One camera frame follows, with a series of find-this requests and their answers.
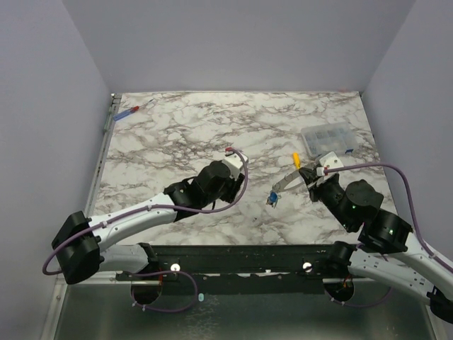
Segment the large grey metal keyring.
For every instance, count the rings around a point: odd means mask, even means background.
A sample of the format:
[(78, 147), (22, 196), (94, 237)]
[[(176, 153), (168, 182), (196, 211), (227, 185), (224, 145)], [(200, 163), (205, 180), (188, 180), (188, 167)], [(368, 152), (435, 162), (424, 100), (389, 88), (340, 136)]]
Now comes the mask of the large grey metal keyring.
[(300, 170), (296, 169), (291, 173), (285, 174), (282, 179), (280, 179), (277, 183), (273, 184), (272, 192), (284, 193), (287, 191), (298, 189), (301, 186), (305, 185), (306, 183), (300, 174)]

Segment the blue key tag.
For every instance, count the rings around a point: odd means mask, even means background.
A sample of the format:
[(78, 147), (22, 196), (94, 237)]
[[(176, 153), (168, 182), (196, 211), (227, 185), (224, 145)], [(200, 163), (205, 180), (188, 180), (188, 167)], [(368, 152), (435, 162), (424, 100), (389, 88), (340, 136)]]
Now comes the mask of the blue key tag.
[(279, 198), (280, 198), (279, 193), (271, 191), (271, 192), (269, 192), (269, 195), (267, 197), (266, 204), (271, 206), (272, 208), (275, 208), (278, 203)]

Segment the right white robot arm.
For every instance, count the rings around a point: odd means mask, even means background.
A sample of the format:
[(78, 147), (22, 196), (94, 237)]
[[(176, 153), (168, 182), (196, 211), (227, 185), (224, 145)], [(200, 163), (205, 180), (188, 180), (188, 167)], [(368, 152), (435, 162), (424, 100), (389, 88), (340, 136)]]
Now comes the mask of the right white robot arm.
[(429, 246), (416, 222), (382, 209), (381, 193), (359, 180), (342, 188), (342, 164), (298, 170), (313, 202), (321, 202), (358, 244), (335, 242), (325, 260), (334, 277), (362, 276), (406, 290), (445, 322), (452, 322), (452, 262)]

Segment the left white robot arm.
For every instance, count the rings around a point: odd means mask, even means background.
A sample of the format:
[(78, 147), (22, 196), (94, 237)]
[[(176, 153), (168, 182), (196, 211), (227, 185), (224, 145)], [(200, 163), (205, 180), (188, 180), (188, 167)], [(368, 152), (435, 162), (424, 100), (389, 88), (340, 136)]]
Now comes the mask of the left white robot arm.
[(198, 214), (220, 213), (220, 200), (232, 208), (244, 195), (248, 162), (231, 154), (213, 161), (194, 177), (185, 178), (153, 198), (106, 215), (70, 214), (52, 240), (52, 255), (66, 283), (80, 283), (100, 271), (126, 271), (143, 280), (156, 272), (150, 246), (119, 243), (152, 227)]

